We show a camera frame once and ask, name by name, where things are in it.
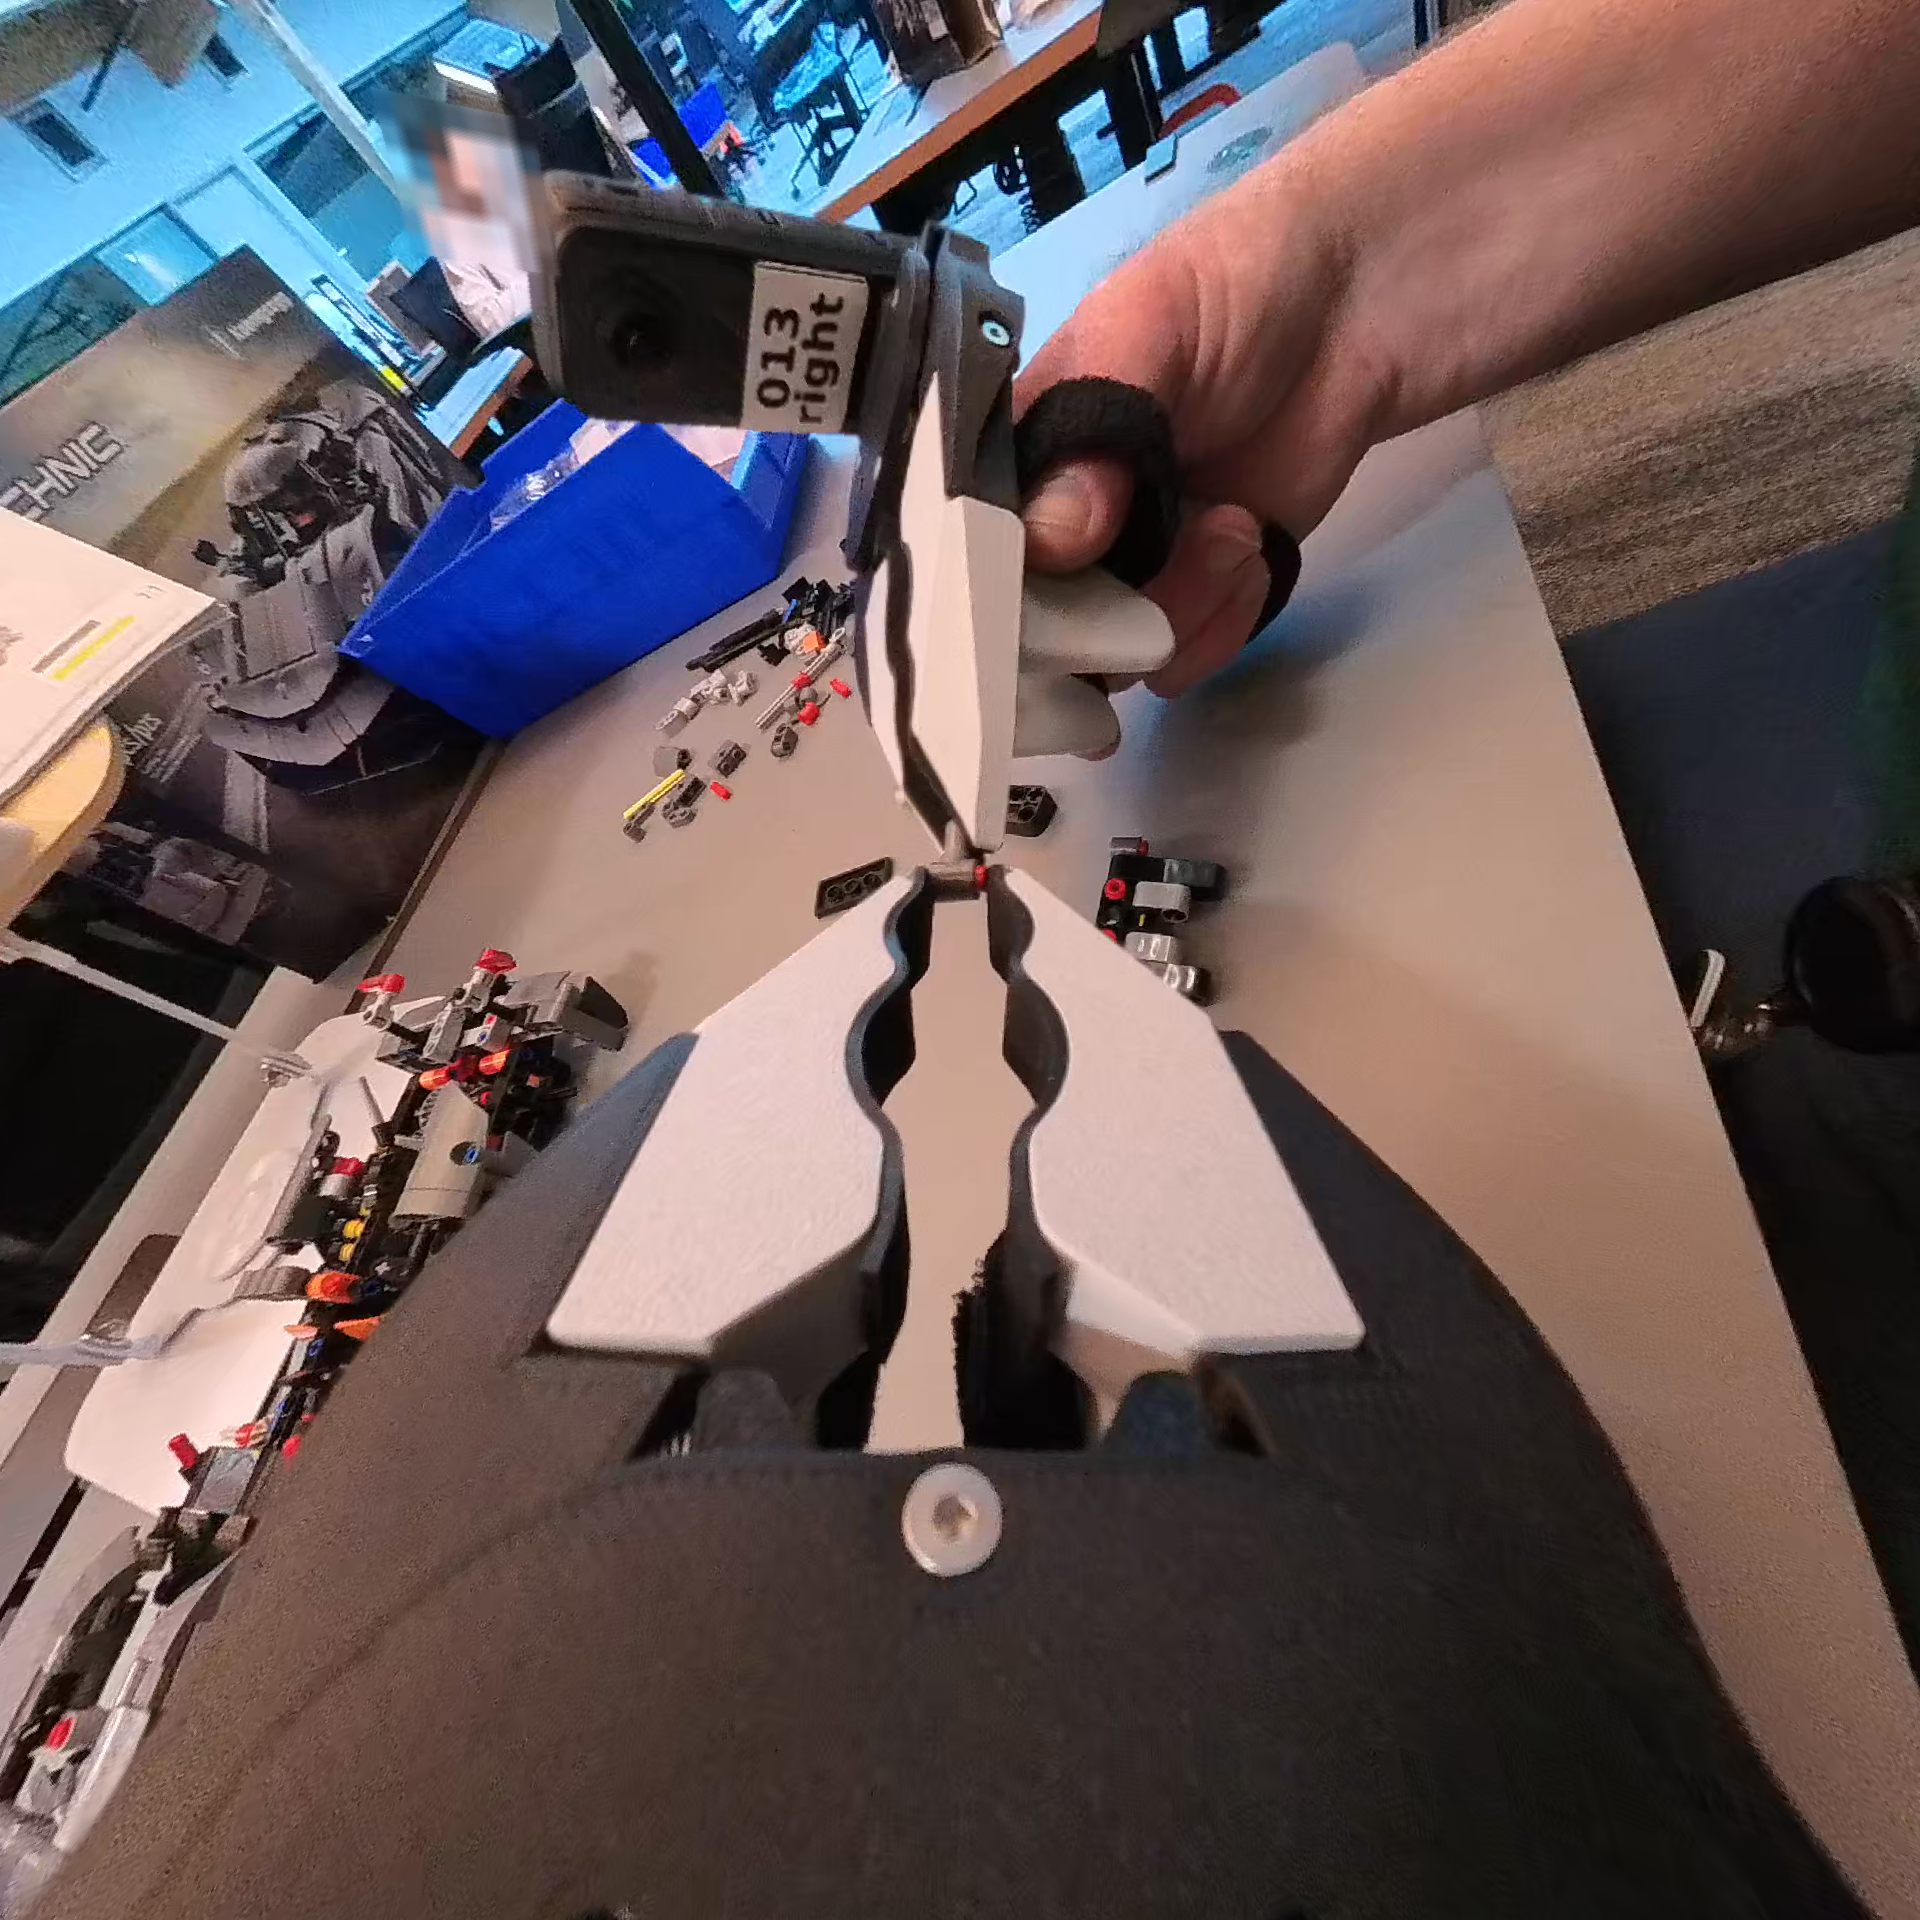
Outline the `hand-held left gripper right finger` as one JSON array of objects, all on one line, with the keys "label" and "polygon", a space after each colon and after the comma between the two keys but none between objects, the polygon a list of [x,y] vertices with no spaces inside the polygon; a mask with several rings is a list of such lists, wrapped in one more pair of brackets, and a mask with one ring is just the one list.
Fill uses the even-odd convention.
[{"label": "hand-held left gripper right finger", "polygon": [[1041,1351],[1073,1374],[1352,1351],[1358,1308],[1207,1013],[990,867],[1002,1053],[1028,1097],[1005,1256]]}]

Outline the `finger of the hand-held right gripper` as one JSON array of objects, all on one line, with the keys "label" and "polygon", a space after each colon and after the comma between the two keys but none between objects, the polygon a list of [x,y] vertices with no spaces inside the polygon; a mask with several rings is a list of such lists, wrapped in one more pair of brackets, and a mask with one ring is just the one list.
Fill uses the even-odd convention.
[{"label": "finger of the hand-held right gripper", "polygon": [[1026,535],[1020,506],[977,480],[946,487],[946,386],[926,386],[898,497],[895,772],[941,853],[990,853],[1010,784]]},{"label": "finger of the hand-held right gripper", "polygon": [[881,556],[855,596],[855,676],[898,800],[918,821],[941,821],[941,794],[915,745],[915,661],[909,617],[915,577],[909,556]]}]

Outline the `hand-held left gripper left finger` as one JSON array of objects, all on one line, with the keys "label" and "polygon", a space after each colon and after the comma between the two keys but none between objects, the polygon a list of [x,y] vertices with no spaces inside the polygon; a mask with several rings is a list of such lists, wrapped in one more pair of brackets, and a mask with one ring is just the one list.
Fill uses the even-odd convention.
[{"label": "hand-held left gripper left finger", "polygon": [[663,1068],[547,1337],[760,1374],[878,1364],[904,1317],[901,1139],[928,879],[886,879],[648,1066]]}]

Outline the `black lego frame assembly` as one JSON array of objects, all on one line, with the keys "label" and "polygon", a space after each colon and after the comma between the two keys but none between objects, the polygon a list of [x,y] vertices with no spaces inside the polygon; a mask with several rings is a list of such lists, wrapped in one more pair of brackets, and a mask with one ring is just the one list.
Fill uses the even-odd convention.
[{"label": "black lego frame assembly", "polygon": [[1135,959],[1153,981],[1193,1004],[1212,1000],[1212,971],[1185,959],[1185,921],[1226,897],[1226,867],[1212,859],[1150,850],[1157,877],[1101,879],[1092,929]]}]

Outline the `person's right forearm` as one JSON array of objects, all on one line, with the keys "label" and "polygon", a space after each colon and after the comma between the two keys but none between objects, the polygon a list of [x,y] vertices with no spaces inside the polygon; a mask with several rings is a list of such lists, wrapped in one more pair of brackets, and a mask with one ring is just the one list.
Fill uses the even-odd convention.
[{"label": "person's right forearm", "polygon": [[1917,3],[1505,3],[1311,136],[1340,468],[1917,229]]}]

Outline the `pile of loose lego pieces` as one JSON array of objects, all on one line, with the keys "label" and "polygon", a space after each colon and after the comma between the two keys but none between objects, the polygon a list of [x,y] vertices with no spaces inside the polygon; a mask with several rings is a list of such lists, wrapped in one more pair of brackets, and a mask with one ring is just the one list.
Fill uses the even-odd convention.
[{"label": "pile of loose lego pieces", "polygon": [[855,586],[791,579],[780,602],[686,661],[686,691],[653,724],[651,784],[617,828],[686,828],[729,803],[749,758],[787,761],[831,703],[855,697]]}]

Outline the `partly built lego car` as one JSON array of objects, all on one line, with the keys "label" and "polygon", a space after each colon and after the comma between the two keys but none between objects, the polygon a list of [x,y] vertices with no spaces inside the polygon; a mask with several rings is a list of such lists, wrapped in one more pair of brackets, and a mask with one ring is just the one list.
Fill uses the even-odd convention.
[{"label": "partly built lego car", "polygon": [[468,981],[408,997],[401,971],[358,984],[332,1057],[264,1061],[292,1097],[264,1199],[240,1201],[240,1249],[203,1296],[135,1332],[106,1320],[71,1339],[6,1343],[4,1363],[132,1374],[181,1363],[233,1308],[270,1308],[264,1379],[240,1416],[162,1432],[174,1486],[79,1578],[4,1732],[4,1917],[20,1917],[102,1816],[153,1734],[193,1637],[227,1590],[257,1507],[349,1363],[421,1264],[564,1126],[587,1051],[615,1053],[625,1008],[582,971],[518,971],[485,947]]}]

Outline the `dark printed lego box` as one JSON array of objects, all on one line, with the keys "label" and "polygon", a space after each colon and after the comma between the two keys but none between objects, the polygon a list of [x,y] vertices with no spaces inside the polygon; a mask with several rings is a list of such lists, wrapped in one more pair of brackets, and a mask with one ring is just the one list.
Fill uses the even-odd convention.
[{"label": "dark printed lego box", "polygon": [[69,872],[306,981],[386,934],[481,736],[346,635],[463,482],[251,249],[4,398],[4,510],[203,596]]}]

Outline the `lego instruction booklet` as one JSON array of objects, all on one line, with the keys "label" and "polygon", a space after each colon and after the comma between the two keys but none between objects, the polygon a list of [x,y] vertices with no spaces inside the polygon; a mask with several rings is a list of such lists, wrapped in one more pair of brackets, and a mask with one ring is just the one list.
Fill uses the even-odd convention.
[{"label": "lego instruction booklet", "polygon": [[23,513],[4,513],[4,796],[32,784],[221,603]]}]

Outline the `person's right hand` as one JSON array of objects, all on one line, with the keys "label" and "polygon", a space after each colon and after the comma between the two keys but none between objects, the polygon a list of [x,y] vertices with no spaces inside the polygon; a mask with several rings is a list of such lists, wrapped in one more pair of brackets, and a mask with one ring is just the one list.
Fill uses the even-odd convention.
[{"label": "person's right hand", "polygon": [[1291,205],[1201,206],[1101,279],[1020,378],[1034,560],[1109,560],[1153,497],[1143,596],[1173,702],[1284,609],[1301,544],[1361,456],[1477,401],[1451,276],[1394,233],[1321,233]]}]

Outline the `clear plastic bags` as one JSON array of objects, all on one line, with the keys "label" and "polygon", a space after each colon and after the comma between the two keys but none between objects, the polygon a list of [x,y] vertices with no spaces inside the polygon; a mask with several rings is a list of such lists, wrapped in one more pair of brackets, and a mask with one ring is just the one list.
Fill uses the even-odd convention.
[{"label": "clear plastic bags", "polygon": [[556,492],[564,480],[611,452],[631,426],[630,417],[588,417],[568,401],[547,403],[481,462],[485,529],[495,531]]}]

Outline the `black pole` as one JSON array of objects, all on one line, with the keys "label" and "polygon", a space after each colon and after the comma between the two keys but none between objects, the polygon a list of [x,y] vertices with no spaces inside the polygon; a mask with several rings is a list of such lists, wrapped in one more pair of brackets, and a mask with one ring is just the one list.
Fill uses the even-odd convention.
[{"label": "black pole", "polygon": [[604,56],[611,78],[637,106],[648,136],[661,145],[672,180],[707,200],[725,200],[725,188],[707,164],[703,149],[691,139],[672,95],[663,93],[653,65],[640,49],[617,3],[564,3],[568,15],[582,26],[595,55]]}]

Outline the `blue storage bin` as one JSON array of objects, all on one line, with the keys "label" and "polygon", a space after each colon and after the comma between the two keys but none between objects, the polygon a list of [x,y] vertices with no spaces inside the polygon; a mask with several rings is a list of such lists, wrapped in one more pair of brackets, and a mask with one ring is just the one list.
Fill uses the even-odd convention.
[{"label": "blue storage bin", "polygon": [[554,401],[442,500],[338,653],[485,736],[510,736],[767,586],[811,437],[746,432],[722,477],[630,421],[547,492],[510,492],[588,417]]}]

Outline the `wooden office desk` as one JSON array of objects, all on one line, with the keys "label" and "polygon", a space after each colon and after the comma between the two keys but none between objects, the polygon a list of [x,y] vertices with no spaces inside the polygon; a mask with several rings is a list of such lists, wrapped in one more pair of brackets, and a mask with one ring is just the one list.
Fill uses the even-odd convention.
[{"label": "wooden office desk", "polygon": [[961,180],[1026,133],[1053,133],[1082,95],[1101,93],[1125,167],[1163,136],[1163,93],[1185,68],[1146,55],[1190,3],[1038,3],[1026,21],[961,73],[922,89],[898,87],[872,106],[808,216],[843,220]]}]

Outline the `white flat device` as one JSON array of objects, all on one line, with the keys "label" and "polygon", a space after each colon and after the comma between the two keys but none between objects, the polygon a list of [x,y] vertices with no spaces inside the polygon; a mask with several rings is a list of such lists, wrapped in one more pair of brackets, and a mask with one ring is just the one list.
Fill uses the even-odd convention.
[{"label": "white flat device", "polygon": [[1361,87],[1365,68],[1355,42],[1330,42],[1247,95],[1212,106],[1178,133],[1166,133],[1146,149],[1140,180],[1146,186],[1226,186],[1305,133],[1317,117],[1352,99]]}]

